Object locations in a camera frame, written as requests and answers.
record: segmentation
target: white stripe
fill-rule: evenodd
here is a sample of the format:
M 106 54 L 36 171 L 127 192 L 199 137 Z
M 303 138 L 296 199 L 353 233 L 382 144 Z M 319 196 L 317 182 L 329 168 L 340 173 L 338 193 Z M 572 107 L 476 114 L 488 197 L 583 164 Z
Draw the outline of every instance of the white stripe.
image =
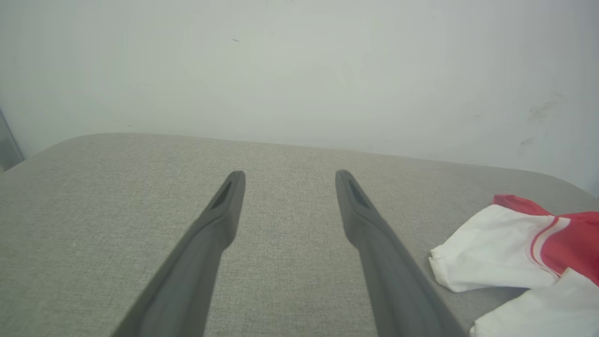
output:
M 559 274 L 556 271 L 551 270 L 549 267 L 547 267 L 545 262 L 543 262 L 543 259 L 541 258 L 541 249 L 543 249 L 543 245 L 545 244 L 545 241 L 547 241 L 547 239 L 551 235 L 568 227 L 569 224 L 570 224 L 570 219 L 558 218 L 558 222 L 555 225 L 553 225 L 553 227 L 551 227 L 550 229 L 544 231 L 541 235 L 539 235 L 539 237 L 537 238 L 537 241 L 534 243 L 534 246 L 533 246 L 533 257 L 535 258 L 535 260 L 537 260 L 539 266 L 554 275 L 559 275 Z

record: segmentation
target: red stripe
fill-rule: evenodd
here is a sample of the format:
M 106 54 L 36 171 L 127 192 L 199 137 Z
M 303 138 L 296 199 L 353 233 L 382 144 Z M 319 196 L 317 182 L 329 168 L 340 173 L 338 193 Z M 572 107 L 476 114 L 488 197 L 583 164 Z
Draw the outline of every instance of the red stripe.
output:
M 556 223 L 558 223 L 559 218 L 557 216 L 553 217 L 553 222 L 551 222 L 551 225 L 545 227 L 542 231 L 538 232 L 537 235 L 534 236 L 533 242 L 530 245 L 530 256 L 533 258 L 533 260 L 539 265 L 542 266 L 541 263 L 539 263 L 537 261 L 536 258 L 534 258 L 534 253 L 533 253 L 533 247 L 535 245 L 535 243 L 537 243 L 537 239 L 539 238 L 539 236 L 543 233 L 545 233 L 548 229 L 550 229 L 551 227 L 555 226 Z

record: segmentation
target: red and white cloth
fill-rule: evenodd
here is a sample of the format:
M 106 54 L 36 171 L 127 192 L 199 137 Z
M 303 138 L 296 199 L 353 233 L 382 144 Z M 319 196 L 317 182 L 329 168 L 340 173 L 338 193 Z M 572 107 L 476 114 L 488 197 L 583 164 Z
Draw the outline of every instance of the red and white cloth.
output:
M 496 195 L 429 260 L 437 282 L 455 292 L 532 289 L 479 318 L 473 337 L 599 336 L 599 212 L 553 216 Z

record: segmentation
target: white wall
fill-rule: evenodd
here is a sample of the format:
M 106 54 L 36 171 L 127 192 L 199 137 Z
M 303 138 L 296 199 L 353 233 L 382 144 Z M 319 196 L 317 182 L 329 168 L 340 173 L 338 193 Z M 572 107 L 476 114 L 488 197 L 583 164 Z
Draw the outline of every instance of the white wall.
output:
M 596 0 L 2 0 L 0 108 L 26 156 L 183 134 L 532 170 L 597 195 L 598 15 Z

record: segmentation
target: gray upholstered ottoman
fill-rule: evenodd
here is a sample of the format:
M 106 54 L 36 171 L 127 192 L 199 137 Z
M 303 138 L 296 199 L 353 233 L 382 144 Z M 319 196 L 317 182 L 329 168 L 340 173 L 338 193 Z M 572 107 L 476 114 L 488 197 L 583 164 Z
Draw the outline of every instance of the gray upholstered ottoman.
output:
M 359 180 L 467 330 L 523 290 L 453 294 L 429 250 L 494 194 L 553 213 L 599 210 L 538 173 L 386 155 L 151 134 L 68 140 L 0 174 L 0 335 L 108 336 L 226 175 L 244 170 L 237 237 L 206 336 L 376 336 L 334 175 Z

